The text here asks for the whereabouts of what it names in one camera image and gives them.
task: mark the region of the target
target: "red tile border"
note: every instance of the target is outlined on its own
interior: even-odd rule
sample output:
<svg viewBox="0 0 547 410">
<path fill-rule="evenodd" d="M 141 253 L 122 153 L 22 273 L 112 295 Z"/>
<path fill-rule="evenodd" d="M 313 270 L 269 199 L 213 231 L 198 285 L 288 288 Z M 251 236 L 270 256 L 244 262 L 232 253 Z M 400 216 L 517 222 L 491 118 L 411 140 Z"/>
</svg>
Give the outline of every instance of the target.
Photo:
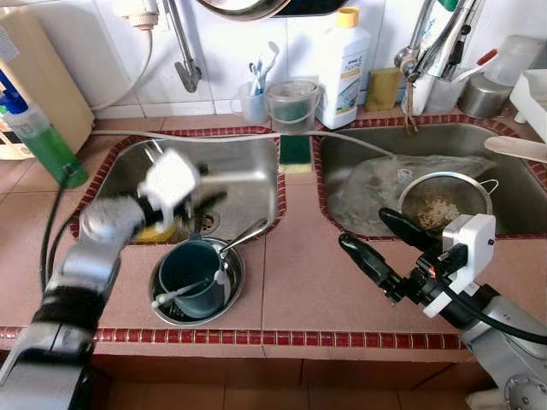
<svg viewBox="0 0 547 410">
<path fill-rule="evenodd" d="M 0 326 L 0 339 L 16 339 L 23 328 Z M 232 344 L 350 349 L 460 350 L 457 335 L 359 331 L 260 331 L 216 329 L 112 329 L 100 328 L 98 343 Z"/>
<path fill-rule="evenodd" d="M 499 134 L 503 135 L 510 135 L 517 138 L 521 138 L 521 136 L 513 130 L 511 127 L 506 126 L 502 122 L 498 120 L 479 120 L 475 118 L 471 118 L 466 116 L 465 114 L 445 114 L 445 115 L 422 115 L 419 117 L 416 117 L 416 123 L 419 126 L 422 125 L 437 125 L 437 124 L 449 124 L 449 123 L 459 123 L 459 124 L 471 124 L 475 126 L 480 126 L 482 128 L 485 128 L 489 131 L 493 131 Z M 367 119 L 367 120 L 355 120 L 352 123 L 350 123 L 346 129 L 353 129 L 353 128 L 374 128 L 374 127 L 382 127 L 382 126 L 403 126 L 404 125 L 404 118 L 403 117 L 397 117 L 395 121 L 393 119 Z M 323 127 L 321 128 L 321 131 L 329 131 L 327 128 Z M 355 234 L 354 232 L 349 232 L 346 228 L 341 226 L 329 213 L 328 213 L 328 206 L 326 203 L 326 192 L 325 192 L 325 181 L 323 177 L 323 171 L 322 171 L 322 162 L 321 162 L 321 151 L 320 151 L 320 145 L 321 140 L 324 137 L 312 137 L 312 161 L 314 163 L 314 169 L 315 169 L 315 179 L 317 181 L 317 192 L 319 194 L 319 208 L 321 210 L 321 213 L 323 216 L 331 222 L 334 226 L 336 226 L 340 231 L 342 232 L 348 232 L 353 233 L 356 235 L 356 237 L 360 239 L 364 239 L 367 241 L 398 241 L 399 239 L 397 237 L 371 237 L 367 235 L 362 234 Z M 534 161 L 527 161 L 523 160 L 532 173 L 532 175 L 535 177 L 535 179 L 540 183 L 542 188 L 547 192 L 547 164 L 538 164 Z M 496 235 L 497 239 L 545 239 L 547 238 L 547 232 L 540 233 L 540 234 L 526 234 L 526 235 L 517 235 L 517 234 L 509 234 L 509 235 Z"/>
<path fill-rule="evenodd" d="M 268 128 L 264 128 L 262 126 L 241 126 L 241 127 L 228 127 L 228 128 L 209 128 L 209 129 L 202 129 L 202 130 L 175 130 L 175 131 L 165 131 L 165 132 L 156 132 L 156 133 L 173 135 L 177 137 L 206 138 L 206 137 L 221 137 L 221 136 L 227 136 L 227 135 L 233 135 L 233 134 L 268 134 L 270 132 L 273 132 L 273 131 Z M 147 141 L 148 139 L 149 138 L 146 138 L 146 137 L 139 137 L 139 136 L 132 135 L 130 137 L 127 137 L 121 140 L 119 143 L 115 144 L 110 149 L 110 152 L 107 154 L 103 164 L 101 164 L 101 166 L 99 167 L 97 174 L 91 181 L 82 199 L 80 200 L 78 206 L 72 213 L 72 216 L 75 217 L 75 220 L 74 222 L 70 224 L 69 230 L 73 237 L 77 238 L 79 235 L 79 213 L 85 206 L 87 206 L 87 204 L 93 201 L 93 199 L 95 198 L 95 195 L 97 194 L 97 190 L 103 184 L 104 179 L 109 173 L 110 168 L 114 164 L 115 159 L 120 154 L 120 152 L 136 143 Z M 278 151 L 277 154 L 279 158 L 280 139 L 274 138 L 273 141 L 275 142 L 275 145 L 277 147 L 277 151 Z M 287 202 L 285 199 L 285 175 L 282 173 L 278 173 L 278 214 L 275 220 L 273 221 L 272 225 L 258 237 L 268 234 L 275 226 L 277 226 L 278 223 L 285 216 L 286 210 L 287 210 Z M 161 245 L 161 244 L 176 244 L 176 243 L 164 242 L 164 243 L 154 243 L 154 244 Z M 150 243 L 131 243 L 131 245 L 150 246 Z"/>
</svg>

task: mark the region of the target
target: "yellow bottle cap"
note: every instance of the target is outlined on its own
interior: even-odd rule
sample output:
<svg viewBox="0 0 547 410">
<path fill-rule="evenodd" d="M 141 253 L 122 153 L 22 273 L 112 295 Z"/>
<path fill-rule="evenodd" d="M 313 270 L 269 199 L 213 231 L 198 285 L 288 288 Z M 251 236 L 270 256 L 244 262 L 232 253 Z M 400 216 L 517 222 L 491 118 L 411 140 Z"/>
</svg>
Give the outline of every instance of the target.
<svg viewBox="0 0 547 410">
<path fill-rule="evenodd" d="M 359 8 L 343 7 L 338 9 L 336 26 L 342 28 L 352 28 L 359 24 Z"/>
</svg>

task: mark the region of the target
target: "green dish soap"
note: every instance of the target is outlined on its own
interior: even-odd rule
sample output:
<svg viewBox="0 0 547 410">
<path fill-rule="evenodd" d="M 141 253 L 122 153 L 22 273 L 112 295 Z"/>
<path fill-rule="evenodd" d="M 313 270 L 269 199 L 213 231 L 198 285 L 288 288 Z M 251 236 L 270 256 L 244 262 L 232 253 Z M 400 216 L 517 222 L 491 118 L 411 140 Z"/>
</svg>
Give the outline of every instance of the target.
<svg viewBox="0 0 547 410">
<path fill-rule="evenodd" d="M 68 175 L 67 188 L 80 186 L 87 180 L 82 164 L 38 106 L 27 104 L 17 92 L 8 90 L 3 92 L 0 104 L 2 120 L 59 185 L 65 174 Z"/>
</svg>

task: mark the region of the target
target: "tile countertop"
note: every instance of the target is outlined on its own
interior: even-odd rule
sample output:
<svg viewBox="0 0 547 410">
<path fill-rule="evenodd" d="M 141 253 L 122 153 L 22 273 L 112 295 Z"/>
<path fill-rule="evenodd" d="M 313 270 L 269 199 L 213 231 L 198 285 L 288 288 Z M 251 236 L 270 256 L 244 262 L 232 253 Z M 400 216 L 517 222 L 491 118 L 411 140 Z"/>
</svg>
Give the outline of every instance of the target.
<svg viewBox="0 0 547 410">
<path fill-rule="evenodd" d="M 360 114 L 399 116 L 397 110 Z M 140 131 L 242 126 L 239 117 L 216 115 L 99 121 L 96 129 Z M 526 126 L 519 132 L 530 132 Z M 94 175 L 110 147 L 124 137 L 94 137 L 79 152 Z M 56 227 L 75 209 L 86 188 L 69 190 Z M 56 185 L 34 160 L 0 162 L 0 349 L 13 345 L 39 302 L 38 259 Z M 471 354 L 440 318 L 428 319 L 405 300 L 393 307 L 339 248 L 340 231 L 319 209 L 314 174 L 286 175 L 287 212 L 265 237 L 239 247 L 247 280 L 226 314 L 180 330 L 160 320 L 148 301 L 150 274 L 172 245 L 128 246 L 101 318 L 96 351 L 102 354 L 209 357 L 293 357 L 349 360 L 465 361 Z M 74 243 L 69 235 L 61 259 Z M 399 241 L 373 245 L 399 273 L 419 253 Z M 547 241 L 504 240 L 481 275 L 538 319 L 547 319 Z"/>
</svg>

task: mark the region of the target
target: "sink basin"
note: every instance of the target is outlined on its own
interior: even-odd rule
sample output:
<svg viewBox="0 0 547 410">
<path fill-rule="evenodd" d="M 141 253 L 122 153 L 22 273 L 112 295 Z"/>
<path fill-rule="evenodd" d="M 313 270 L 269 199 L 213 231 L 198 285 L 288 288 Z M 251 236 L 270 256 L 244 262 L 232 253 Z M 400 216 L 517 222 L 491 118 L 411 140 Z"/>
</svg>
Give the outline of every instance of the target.
<svg viewBox="0 0 547 410">
<path fill-rule="evenodd" d="M 271 226 L 282 216 L 278 204 L 277 145 L 266 139 L 222 143 L 164 139 L 135 143 L 117 155 L 97 197 L 135 192 L 152 161 L 167 148 L 184 153 L 203 173 L 202 183 L 192 193 L 192 203 L 198 204 L 205 196 L 219 191 L 227 193 L 226 199 L 207 212 L 207 223 L 201 232 L 204 237 L 229 241 L 260 218 L 268 218 Z M 183 232 L 171 242 L 184 239 L 188 233 Z"/>
<path fill-rule="evenodd" d="M 484 148 L 483 142 L 497 135 L 495 132 L 469 124 L 439 124 L 421 126 L 414 138 L 408 137 L 402 127 L 348 129 L 340 133 L 400 155 L 476 155 L 492 160 L 497 165 L 478 180 L 499 181 L 499 187 L 491 195 L 493 213 L 497 217 L 497 234 L 543 235 L 547 232 L 547 190 L 524 161 Z M 366 236 L 367 232 L 354 226 L 343 226 L 329 208 L 353 169 L 362 161 L 381 154 L 336 138 L 323 138 L 315 154 L 321 159 L 318 178 L 324 187 L 326 209 L 323 207 L 323 212 L 345 230 Z"/>
</svg>

